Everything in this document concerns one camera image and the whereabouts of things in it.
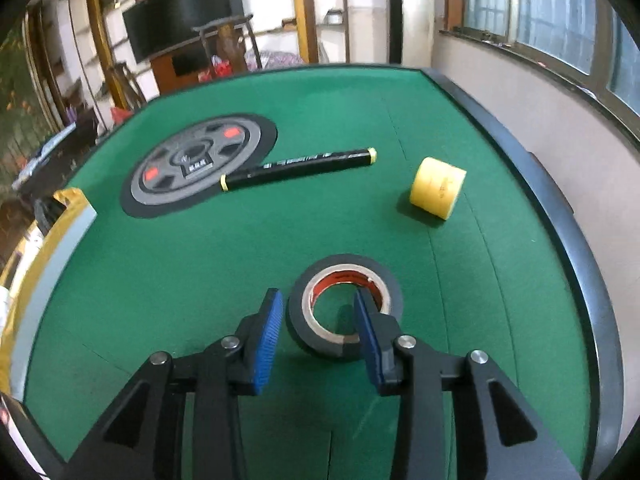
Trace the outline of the black marker yellow cap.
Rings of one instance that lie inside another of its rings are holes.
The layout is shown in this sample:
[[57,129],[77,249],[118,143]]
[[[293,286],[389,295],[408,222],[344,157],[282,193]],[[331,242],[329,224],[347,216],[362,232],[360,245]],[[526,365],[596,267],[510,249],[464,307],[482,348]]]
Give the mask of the black marker yellow cap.
[[222,174],[219,185],[222,192],[230,192],[283,180],[367,167],[373,165],[377,159],[378,151],[375,148],[320,153],[280,160],[280,162],[268,162],[268,164],[238,170],[232,174]]

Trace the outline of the yellow tape roll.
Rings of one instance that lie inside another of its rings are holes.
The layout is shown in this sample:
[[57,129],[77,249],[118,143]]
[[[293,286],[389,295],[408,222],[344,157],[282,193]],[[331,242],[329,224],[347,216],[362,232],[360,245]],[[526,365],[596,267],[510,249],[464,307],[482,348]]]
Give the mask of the yellow tape roll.
[[448,220],[465,177],[465,170],[433,157],[425,157],[411,185],[410,203],[435,217]]

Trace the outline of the red plastic bag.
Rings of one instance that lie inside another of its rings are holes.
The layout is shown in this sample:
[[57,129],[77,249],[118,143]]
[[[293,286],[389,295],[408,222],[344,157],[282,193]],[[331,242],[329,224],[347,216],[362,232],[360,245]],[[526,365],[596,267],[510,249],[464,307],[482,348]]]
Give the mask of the red plastic bag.
[[209,82],[220,78],[227,78],[233,75],[232,66],[229,61],[222,60],[215,62],[206,70],[202,70],[198,73],[199,82]]

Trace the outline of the dark wooden chair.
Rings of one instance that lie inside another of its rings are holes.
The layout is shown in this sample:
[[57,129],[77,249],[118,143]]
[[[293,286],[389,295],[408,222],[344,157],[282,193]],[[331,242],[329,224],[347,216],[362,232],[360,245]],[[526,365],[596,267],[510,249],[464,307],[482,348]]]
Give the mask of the dark wooden chair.
[[221,61],[229,63],[233,75],[248,73],[250,69],[245,58],[245,36],[248,36],[256,67],[258,70],[262,69],[262,57],[250,22],[252,18],[251,13],[232,15],[230,18],[218,18],[192,28],[192,32],[198,35],[211,66],[215,65],[214,56],[216,56]]

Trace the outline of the floral wall painting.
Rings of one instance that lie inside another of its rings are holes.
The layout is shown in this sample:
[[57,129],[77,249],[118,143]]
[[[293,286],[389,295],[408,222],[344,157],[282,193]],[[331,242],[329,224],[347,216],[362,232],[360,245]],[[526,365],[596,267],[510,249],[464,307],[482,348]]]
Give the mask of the floral wall painting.
[[1,177],[13,180],[52,130],[32,85],[21,24],[1,44]]

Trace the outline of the black electrical tape roll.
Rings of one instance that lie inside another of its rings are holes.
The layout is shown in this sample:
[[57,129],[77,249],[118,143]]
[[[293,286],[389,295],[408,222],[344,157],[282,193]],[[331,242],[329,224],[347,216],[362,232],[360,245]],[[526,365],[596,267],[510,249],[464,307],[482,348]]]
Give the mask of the black electrical tape roll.
[[378,310],[397,321],[404,312],[404,296],[398,279],[381,263],[360,255],[337,254],[320,259],[296,280],[288,297],[288,328],[299,347],[313,356],[338,362],[360,359],[356,333],[330,332],[314,316],[318,299],[337,285],[366,288]]

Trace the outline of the white tray with gold rim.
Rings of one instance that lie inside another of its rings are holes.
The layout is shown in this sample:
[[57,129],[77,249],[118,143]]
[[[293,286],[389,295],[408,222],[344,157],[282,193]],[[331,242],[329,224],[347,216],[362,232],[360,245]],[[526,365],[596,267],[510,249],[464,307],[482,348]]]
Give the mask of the white tray with gold rim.
[[53,197],[65,209],[46,234],[32,224],[1,309],[1,391],[19,401],[25,396],[32,349],[55,286],[96,220],[96,211],[79,188],[58,190]]

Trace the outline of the round grey table centre console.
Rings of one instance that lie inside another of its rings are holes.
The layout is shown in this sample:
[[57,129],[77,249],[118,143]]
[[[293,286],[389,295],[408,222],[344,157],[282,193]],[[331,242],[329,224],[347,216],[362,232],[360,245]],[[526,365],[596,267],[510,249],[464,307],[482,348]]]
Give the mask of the round grey table centre console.
[[224,174],[260,165],[277,140],[276,124],[256,114],[196,122],[155,145],[132,167],[120,206],[134,218],[190,208],[219,194]]

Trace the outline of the window with metal grille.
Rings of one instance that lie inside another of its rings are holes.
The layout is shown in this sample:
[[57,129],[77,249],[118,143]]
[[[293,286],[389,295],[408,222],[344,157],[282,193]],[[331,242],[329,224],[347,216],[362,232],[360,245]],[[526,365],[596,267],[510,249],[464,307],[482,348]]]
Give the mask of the window with metal grille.
[[608,0],[444,0],[444,32],[513,58],[639,133],[638,37]]

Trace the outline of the black flat television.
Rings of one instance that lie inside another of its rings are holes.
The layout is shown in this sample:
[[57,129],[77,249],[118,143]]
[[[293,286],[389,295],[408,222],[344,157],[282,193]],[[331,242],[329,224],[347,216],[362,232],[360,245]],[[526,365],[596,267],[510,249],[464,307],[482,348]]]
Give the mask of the black flat television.
[[242,0],[139,0],[122,14],[138,63],[198,36],[216,20],[244,13]]

